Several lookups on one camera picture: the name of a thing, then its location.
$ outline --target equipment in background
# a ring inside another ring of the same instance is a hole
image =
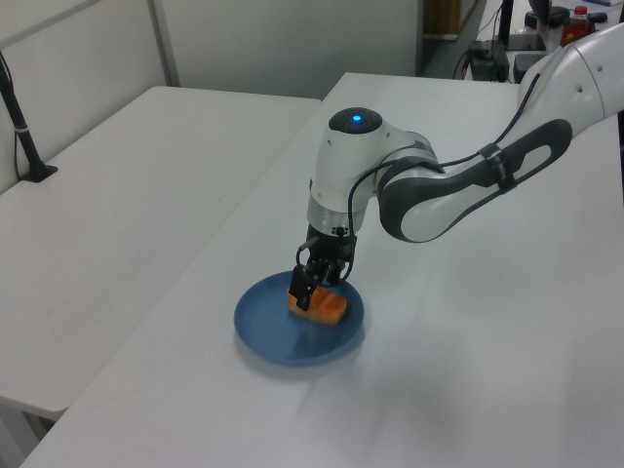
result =
[[[509,60],[498,41],[473,41],[468,46],[468,61],[475,81],[504,83],[509,76]]]
[[[546,20],[540,19],[536,12],[531,11],[525,15],[525,26],[537,29],[537,21],[540,20],[543,24],[548,24],[548,27],[558,28],[566,24],[568,18],[569,10],[564,7],[553,7],[550,17],[546,17]]]
[[[517,54],[514,59],[514,82],[520,83],[523,81],[525,74],[530,68],[544,57],[546,57],[546,54]]]
[[[550,4],[548,0],[530,0],[531,8],[536,17],[543,23],[548,23]],[[545,51],[546,45],[537,33],[510,34],[511,17],[514,10],[514,0],[503,0],[500,7],[500,26],[498,40],[511,52],[516,51]]]

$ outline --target black rubber band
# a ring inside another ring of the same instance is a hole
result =
[[[481,154],[489,164],[494,180],[498,184],[498,187],[500,187],[500,193],[507,193],[518,185],[514,178],[511,165],[509,164],[509,158],[497,145],[490,143],[479,150],[479,154]]]

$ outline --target black stand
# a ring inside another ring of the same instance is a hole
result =
[[[498,40],[503,43],[505,49],[509,52],[546,50],[544,41],[537,33],[509,34],[509,30],[511,29],[511,16],[514,11],[514,0],[503,0],[500,8]]]
[[[30,135],[30,130],[26,125],[23,114],[21,113],[20,105],[18,104],[18,99],[16,98],[16,94],[13,89],[13,83],[9,78],[8,70],[6,70],[3,65],[0,65],[0,93],[2,94],[2,99],[4,100],[7,109],[9,110],[9,115],[11,116],[13,125],[18,133],[19,142],[21,143],[23,152],[25,153],[30,165],[28,175],[26,175],[23,180],[40,182],[48,178],[58,169],[54,166],[46,166],[43,161],[41,161],[35,143]]]

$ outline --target wall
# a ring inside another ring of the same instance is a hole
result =
[[[146,0],[100,0],[3,53],[44,161],[165,83]],[[15,182],[13,124],[0,104],[0,193]]]
[[[181,86],[304,98],[346,71],[413,76],[420,3],[157,0]]]

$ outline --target black cable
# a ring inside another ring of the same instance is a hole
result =
[[[355,261],[356,239],[355,239],[355,232],[353,229],[353,195],[355,194],[355,191],[358,189],[360,184],[364,182],[367,178],[369,178],[373,174],[376,174],[378,171],[382,170],[383,168],[387,168],[388,166],[392,166],[393,164],[396,164],[397,161],[398,160],[386,161],[385,163],[381,163],[375,166],[374,168],[369,169],[368,171],[363,173],[360,176],[360,178],[358,178],[358,180],[353,184],[353,187],[351,187],[351,190],[349,191],[349,198],[347,202],[347,207],[348,207],[347,216],[349,218],[349,242],[351,244],[351,258],[349,258],[349,267],[347,268],[347,272],[344,274],[344,276],[341,279],[343,283],[347,281],[347,278],[349,278],[349,275],[351,274],[351,270],[353,269],[353,262]]]
[[[539,79],[540,76],[541,75],[537,73],[535,77],[533,78],[533,80],[530,82],[530,85],[528,86],[528,89],[526,90],[525,96],[523,97],[523,100],[520,103],[520,106],[518,107],[516,114],[511,119],[511,122],[509,122],[509,125],[507,126],[507,128],[503,130],[503,133],[500,134],[500,136],[495,140],[494,144],[498,144],[502,139],[504,139],[507,136],[507,134],[509,134],[511,129],[514,128],[514,126],[518,122],[518,119],[520,119],[520,116],[525,111],[525,107],[527,106],[528,99],[530,98],[530,95],[533,93],[533,89],[535,88],[535,85],[537,84],[537,80]],[[449,163],[443,163],[438,166],[440,168],[447,168],[448,166],[456,166],[457,164],[466,163],[470,161],[471,159],[477,157],[478,155],[479,153],[474,153],[474,154],[471,154],[470,156],[466,156],[465,158],[457,159],[455,161],[450,161]]]
[[[498,21],[498,15],[500,15],[500,10],[502,9],[502,5],[496,12],[496,19],[494,20],[494,27],[491,29],[491,41],[489,43],[489,59],[491,60],[491,72],[489,74],[489,81],[494,81],[494,37],[496,35],[496,22]]]
[[[528,86],[528,89],[526,90],[525,97],[523,97],[523,101],[520,103],[520,107],[518,107],[518,110],[516,111],[514,118],[511,119],[511,122],[509,123],[507,128],[503,131],[502,134],[500,134],[500,136],[496,139],[494,144],[498,144],[502,139],[504,139],[509,133],[509,131],[514,127],[514,125],[516,125],[516,122],[518,122],[518,119],[520,119],[520,116],[523,114],[523,111],[525,110],[525,106],[527,105],[528,98],[530,98],[530,95],[533,92],[533,88],[535,88],[535,85],[537,84],[537,80],[539,79],[540,76],[541,75],[537,73],[535,77],[533,78],[533,81],[530,82],[530,85]]]
[[[452,77],[450,78],[451,80],[455,79],[455,75],[457,74],[457,68],[459,67],[459,64],[461,63],[461,60],[467,55],[468,55],[468,51],[464,51],[464,53],[461,55],[461,57],[457,61],[457,65],[455,66],[455,69],[452,71]]]
[[[490,19],[489,19],[489,21],[487,22],[487,24],[486,24],[484,27],[482,27],[481,29],[479,29],[479,31],[477,32],[477,36],[479,36],[479,34],[481,34],[481,32],[482,32],[485,28],[487,28],[487,27],[489,26],[489,24],[491,23],[491,21],[494,19],[494,17],[495,17],[495,16],[497,16],[497,15],[499,15],[499,14],[500,14],[500,10],[501,10],[502,8],[503,8],[503,6],[502,6],[502,5],[501,5],[500,7],[498,7],[498,10],[496,10],[496,11],[494,12],[494,14],[491,16],[491,18],[490,18]]]

